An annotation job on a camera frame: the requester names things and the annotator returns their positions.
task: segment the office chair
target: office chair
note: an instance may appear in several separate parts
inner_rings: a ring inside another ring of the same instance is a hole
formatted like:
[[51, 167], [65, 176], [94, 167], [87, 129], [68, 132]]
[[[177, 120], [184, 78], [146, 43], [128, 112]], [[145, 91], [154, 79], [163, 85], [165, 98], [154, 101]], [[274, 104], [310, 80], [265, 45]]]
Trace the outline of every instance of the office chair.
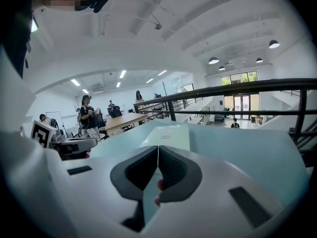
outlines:
[[122, 116], [122, 113], [121, 113], [121, 111], [120, 111], [120, 107], [119, 107], [119, 106], [114, 106], [114, 107], [112, 108], [111, 113], [112, 113], [112, 115], [113, 115], [112, 118]]

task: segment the black cap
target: black cap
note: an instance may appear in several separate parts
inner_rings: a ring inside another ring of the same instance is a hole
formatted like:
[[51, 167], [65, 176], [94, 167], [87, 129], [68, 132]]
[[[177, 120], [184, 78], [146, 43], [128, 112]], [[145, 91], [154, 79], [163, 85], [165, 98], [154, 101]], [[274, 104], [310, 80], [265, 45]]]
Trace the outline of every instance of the black cap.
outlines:
[[83, 100], [86, 100], [87, 98], [90, 99], [90, 96], [89, 96], [89, 95], [84, 95], [84, 96], [83, 96]]

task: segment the backpack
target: backpack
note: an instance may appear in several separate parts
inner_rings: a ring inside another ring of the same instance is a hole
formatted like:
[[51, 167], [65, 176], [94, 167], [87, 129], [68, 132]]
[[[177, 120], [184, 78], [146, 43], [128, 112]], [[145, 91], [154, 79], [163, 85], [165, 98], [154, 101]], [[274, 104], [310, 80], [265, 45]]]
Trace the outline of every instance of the backpack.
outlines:
[[51, 124], [50, 124], [51, 127], [54, 127], [54, 128], [59, 128], [58, 127], [58, 124], [57, 124], [57, 121], [55, 119], [51, 119]]

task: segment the black t-shirt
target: black t-shirt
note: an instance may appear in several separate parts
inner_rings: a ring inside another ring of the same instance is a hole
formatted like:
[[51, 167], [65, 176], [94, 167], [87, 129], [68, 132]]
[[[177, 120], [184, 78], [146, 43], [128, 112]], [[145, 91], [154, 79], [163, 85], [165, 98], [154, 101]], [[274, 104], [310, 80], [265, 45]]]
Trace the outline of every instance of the black t-shirt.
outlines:
[[[85, 116], [85, 115], [88, 115], [88, 114], [91, 114], [92, 111], [95, 111], [94, 108], [92, 107], [86, 107], [86, 110], [84, 109], [84, 107], [81, 107], [80, 109], [80, 115], [81, 117]], [[95, 117], [88, 117], [88, 119], [81, 119], [81, 123], [83, 124], [84, 126], [84, 129], [91, 129], [91, 128], [96, 128], [97, 127], [97, 123], [96, 123], [96, 118]]]
[[240, 128], [240, 125], [239, 125], [237, 122], [234, 122], [234, 123], [231, 125], [231, 128]]

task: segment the door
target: door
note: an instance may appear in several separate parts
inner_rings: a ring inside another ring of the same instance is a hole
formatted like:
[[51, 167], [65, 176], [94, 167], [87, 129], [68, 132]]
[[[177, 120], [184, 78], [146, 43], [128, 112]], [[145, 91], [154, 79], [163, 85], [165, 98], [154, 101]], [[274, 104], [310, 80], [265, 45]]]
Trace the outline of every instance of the door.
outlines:
[[[241, 111], [241, 105], [242, 105], [241, 96], [235, 96], [234, 97], [234, 108], [235, 108], [235, 111]], [[241, 119], [241, 115], [235, 115], [234, 117], [237, 118], [237, 119]]]
[[[250, 110], [250, 95], [242, 96], [242, 111], [249, 111]], [[249, 115], [243, 115], [242, 119], [250, 120]]]

